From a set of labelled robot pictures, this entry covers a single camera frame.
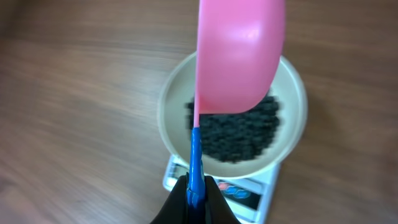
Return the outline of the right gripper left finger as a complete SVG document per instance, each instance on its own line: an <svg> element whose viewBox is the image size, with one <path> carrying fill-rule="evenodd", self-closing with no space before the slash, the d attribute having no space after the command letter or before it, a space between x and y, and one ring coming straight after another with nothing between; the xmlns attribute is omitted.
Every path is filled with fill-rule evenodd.
<svg viewBox="0 0 398 224"><path fill-rule="evenodd" d="M150 224L187 224L187 175L178 178L159 213Z"/></svg>

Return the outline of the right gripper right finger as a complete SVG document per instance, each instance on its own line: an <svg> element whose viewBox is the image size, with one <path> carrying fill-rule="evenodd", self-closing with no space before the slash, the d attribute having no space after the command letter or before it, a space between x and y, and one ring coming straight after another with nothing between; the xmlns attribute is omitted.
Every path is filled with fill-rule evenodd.
<svg viewBox="0 0 398 224"><path fill-rule="evenodd" d="M212 176L206 182L206 224L241 224L236 218Z"/></svg>

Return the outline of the white bowl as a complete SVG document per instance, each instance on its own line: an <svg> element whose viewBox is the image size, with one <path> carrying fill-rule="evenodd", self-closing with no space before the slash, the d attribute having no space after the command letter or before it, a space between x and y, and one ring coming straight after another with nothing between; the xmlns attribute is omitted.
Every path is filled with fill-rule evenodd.
<svg viewBox="0 0 398 224"><path fill-rule="evenodd" d="M182 60L171 72L159 96L157 121L161 138L169 152L184 165L190 160L190 132L187 130L184 104L194 95L196 54ZM278 117L281 124L274 142L259 157L251 161L220 162L203 156L204 172L220 179L240 179L270 169L282 162L302 137L308 115L308 100L303 81L294 66L281 57L271 85L271 93L281 104Z"/></svg>

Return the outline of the pink scoop blue handle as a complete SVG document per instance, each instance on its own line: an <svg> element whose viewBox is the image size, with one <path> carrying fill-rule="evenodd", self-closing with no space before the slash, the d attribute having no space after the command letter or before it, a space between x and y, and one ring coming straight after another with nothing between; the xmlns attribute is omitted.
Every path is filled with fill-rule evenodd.
<svg viewBox="0 0 398 224"><path fill-rule="evenodd" d="M274 79L285 36L284 0L201 0L190 168L189 223L205 219L201 114L255 107Z"/></svg>

